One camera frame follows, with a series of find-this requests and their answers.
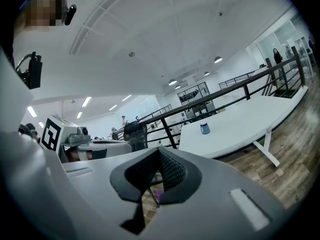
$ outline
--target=glass wall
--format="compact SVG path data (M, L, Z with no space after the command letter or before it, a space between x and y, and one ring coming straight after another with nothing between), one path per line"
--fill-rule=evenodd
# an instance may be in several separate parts
M295 47L301 60L304 74L308 78L313 76L310 63L312 52L311 49L309 49L309 45L307 45L309 36L310 32L308 30L308 26L305 24L302 17L297 14L270 35L268 35L265 39L257 42L256 46L258 47L264 59L270 59L272 66L277 64L274 59L274 49L277 49L277 51L280 53L282 56L282 61L286 61L294 56L291 47ZM285 65L283 69L287 71L295 65L296 62L293 61L290 64ZM274 73L276 77L279 76L278 71L275 71ZM294 73L294 71L291 71L287 77L292 76Z
M179 97L181 105L183 106L209 94L210 93L206 82L202 82L194 87L186 89L185 91L179 92L177 95Z
M285 50L288 59L293 57L291 47L295 46L302 63L303 71L307 76L311 76L312 70L307 51L305 49L303 41L301 40L301 38L299 38L298 33L291 21L283 24L274 33L279 39L281 46Z

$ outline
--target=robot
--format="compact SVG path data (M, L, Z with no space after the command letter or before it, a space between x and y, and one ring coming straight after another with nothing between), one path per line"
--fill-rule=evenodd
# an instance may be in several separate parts
M44 149L55 151L62 163L70 162L70 149L77 153L80 161L132 152L132 146L127 141L92 140L87 127L80 127L54 115L46 120L40 145Z

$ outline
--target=white table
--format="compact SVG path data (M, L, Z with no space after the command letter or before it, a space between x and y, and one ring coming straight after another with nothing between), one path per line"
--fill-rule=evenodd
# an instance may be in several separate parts
M290 114L307 90L306 86L300 88L292 99L252 96L251 99L232 105L224 112L184 125L179 150L206 158L216 158L254 143L275 166L278 166L279 162L268 152L271 129ZM202 134L200 129L200 124L205 123L208 123L210 128L207 135ZM263 137L267 130L270 136L267 134L263 147L256 140Z

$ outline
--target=table leg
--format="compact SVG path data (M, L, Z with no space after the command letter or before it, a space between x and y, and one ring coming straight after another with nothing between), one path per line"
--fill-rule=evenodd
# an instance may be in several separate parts
M265 131L265 139L264 145L262 146L257 141L254 141L253 144L262 152L264 155L269 158L269 160L277 167L280 165L280 162L269 152L269 146L271 141L271 133L272 133L272 126L266 129Z

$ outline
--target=person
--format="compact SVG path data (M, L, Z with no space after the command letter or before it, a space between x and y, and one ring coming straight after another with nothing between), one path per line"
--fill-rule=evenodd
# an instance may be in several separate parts
M88 160L92 160L92 150L87 150L86 152L86 158ZM66 157L68 159L68 162L78 162L80 161L80 157L78 154L78 150L77 147L70 147L67 151L66 151Z
M319 65L319 64L318 64L318 57L317 57L316 46L315 46L315 45L313 44L313 42L311 41L311 37L310 37L310 36L309 36L308 44L309 44L309 46L310 46L310 48L311 48L311 50L312 50L312 52L313 52L313 56L314 56L314 59L315 59L315 63L316 63L317 65Z
M123 128L125 128L125 126L127 125L127 123L128 123L128 121L125 121L125 116L123 115L122 116L122 126L123 126Z
M282 62L282 56L278 52L278 50L276 48L273 49L273 57L274 57L275 63L280 64ZM278 69L278 72L279 72L280 80L282 80L282 70L281 70L281 68Z
M28 136L30 136L31 138L33 137L31 131L29 130L29 128L26 127L26 126L23 125L23 124L20 124L20 127L19 127L19 129L18 129L18 132L21 133L21 134L24 134L24 135L28 135Z
M113 140L118 141L119 138L118 138L118 134L115 133L116 130L117 130L116 128L112 127L112 129L111 129L111 137L112 137Z
M38 135L36 127L30 122L27 123L25 126L28 127L28 129L30 130L30 132L32 134L32 138L35 139L36 142L40 143L40 136Z
M5 8L1 17L5 22L0 33L0 45L13 68L14 39L25 30L58 25L68 13L67 0L14 0L12 6L1 7Z

